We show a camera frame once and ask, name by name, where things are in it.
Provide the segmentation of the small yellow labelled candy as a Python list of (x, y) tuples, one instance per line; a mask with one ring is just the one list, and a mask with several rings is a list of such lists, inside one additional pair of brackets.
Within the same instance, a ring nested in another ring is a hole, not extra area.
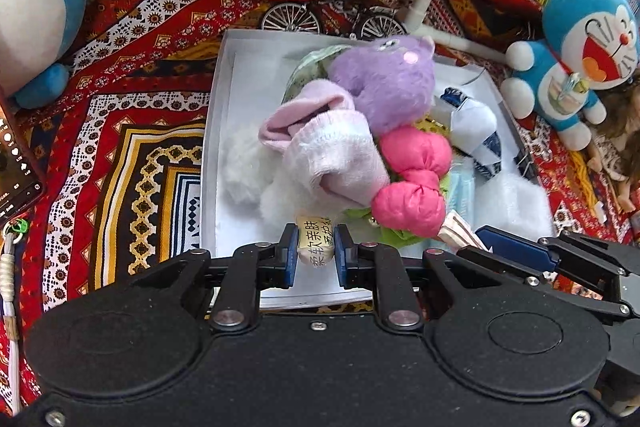
[(315, 268), (327, 265), (334, 257), (332, 221), (325, 217), (300, 216), (296, 225), (296, 251), (299, 260)]

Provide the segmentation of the pink and green scrunchie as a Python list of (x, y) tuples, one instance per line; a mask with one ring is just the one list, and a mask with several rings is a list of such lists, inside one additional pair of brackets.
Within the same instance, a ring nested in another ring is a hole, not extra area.
[(369, 208), (345, 216), (378, 231), (381, 242), (401, 248), (434, 239), (447, 214), (452, 150), (446, 136), (414, 126), (398, 127), (378, 138), (390, 184)]

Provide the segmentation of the blue packaged face mask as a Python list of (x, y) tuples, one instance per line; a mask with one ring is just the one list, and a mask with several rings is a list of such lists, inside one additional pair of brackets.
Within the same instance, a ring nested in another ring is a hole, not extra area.
[(454, 210), (469, 225), (475, 222), (475, 169), (471, 157), (454, 155), (448, 172), (447, 210)]

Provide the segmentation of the pale pink sock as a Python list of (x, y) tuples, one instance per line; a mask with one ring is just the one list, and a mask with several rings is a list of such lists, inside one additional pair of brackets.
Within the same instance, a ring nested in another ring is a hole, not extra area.
[(285, 176), (321, 202), (368, 207), (390, 185), (366, 116), (330, 80), (312, 80), (280, 105), (260, 127), (258, 139), (282, 155)]

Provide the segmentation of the blue floral scrunchie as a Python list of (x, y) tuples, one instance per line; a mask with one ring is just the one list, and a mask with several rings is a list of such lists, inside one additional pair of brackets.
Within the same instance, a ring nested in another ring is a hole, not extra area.
[(498, 119), (489, 106), (447, 87), (436, 98), (432, 116), (448, 130), (450, 144), (470, 156), (485, 179), (497, 176), (502, 170), (502, 143)]

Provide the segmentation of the purple plush toy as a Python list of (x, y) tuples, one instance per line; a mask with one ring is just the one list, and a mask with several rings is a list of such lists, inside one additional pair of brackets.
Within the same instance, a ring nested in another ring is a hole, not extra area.
[(430, 37), (381, 38), (341, 53), (329, 66), (329, 80), (352, 96), (372, 134), (380, 136), (412, 124), (431, 109), (434, 53)]

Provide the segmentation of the black binder clip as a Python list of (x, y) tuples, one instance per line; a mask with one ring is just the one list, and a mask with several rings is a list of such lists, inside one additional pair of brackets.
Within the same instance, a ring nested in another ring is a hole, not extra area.
[(532, 183), (539, 183), (539, 171), (536, 162), (525, 145), (518, 144), (518, 153), (514, 156), (514, 162), (520, 176)]

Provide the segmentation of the brown haired baby doll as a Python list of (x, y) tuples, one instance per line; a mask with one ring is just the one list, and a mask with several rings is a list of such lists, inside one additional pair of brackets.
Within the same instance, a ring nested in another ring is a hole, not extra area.
[(590, 127), (587, 167), (610, 178), (623, 212), (635, 212), (631, 190), (639, 184), (639, 74), (630, 83), (606, 91), (602, 102), (606, 117)]

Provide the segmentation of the grey cardboard box tray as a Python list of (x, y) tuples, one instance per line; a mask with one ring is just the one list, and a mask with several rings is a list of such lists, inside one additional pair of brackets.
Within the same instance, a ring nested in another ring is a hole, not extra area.
[[(213, 257), (229, 257), (247, 243), (275, 242), (284, 226), (295, 222), (288, 196), (302, 196), (300, 188), (285, 187), (284, 202), (275, 202), (276, 217), (265, 221), (259, 210), (262, 191), (281, 168), (281, 155), (260, 144), (258, 129), (283, 103), (294, 70), (306, 55), (350, 44), (366, 42), (302, 32), (226, 32), (210, 94), (201, 174), (201, 246)], [(435, 62), (436, 96), (456, 87), (486, 104), (497, 117), (502, 172), (520, 174), (518, 162), (525, 146), (488, 72), (448, 65), (438, 55)], [(371, 299), (371, 291), (341, 288), (333, 259), (319, 268), (296, 261), (292, 288), (263, 291), (262, 309), (319, 308)]]

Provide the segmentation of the Doraemon plush toy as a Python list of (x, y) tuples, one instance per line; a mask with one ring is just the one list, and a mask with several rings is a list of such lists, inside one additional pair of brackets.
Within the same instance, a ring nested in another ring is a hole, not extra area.
[(514, 118), (537, 114), (567, 150), (583, 150), (602, 124), (601, 90), (625, 83), (639, 62), (639, 34), (627, 0), (548, 0), (544, 38), (506, 50), (513, 75), (500, 92)]

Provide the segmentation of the miniature metal bicycle model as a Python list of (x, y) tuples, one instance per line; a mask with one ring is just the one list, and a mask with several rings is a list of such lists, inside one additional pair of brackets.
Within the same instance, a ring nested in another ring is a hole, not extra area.
[(277, 3), (265, 10), (258, 28), (362, 41), (407, 33), (394, 10), (363, 1), (346, 0)]

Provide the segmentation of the smartphone with lit screen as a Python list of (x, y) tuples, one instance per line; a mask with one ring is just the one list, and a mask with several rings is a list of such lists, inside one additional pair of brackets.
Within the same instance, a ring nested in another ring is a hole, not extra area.
[(0, 219), (9, 221), (32, 208), (46, 191), (38, 161), (17, 124), (14, 104), (1, 92)]

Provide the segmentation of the white pipe frame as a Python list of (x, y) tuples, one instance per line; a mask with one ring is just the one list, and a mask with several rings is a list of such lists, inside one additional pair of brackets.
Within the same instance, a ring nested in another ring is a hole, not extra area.
[(506, 64), (506, 56), (489, 46), (470, 40), (445, 0), (409, 0), (397, 12), (409, 34), (430, 37), (434, 43), (483, 60)]

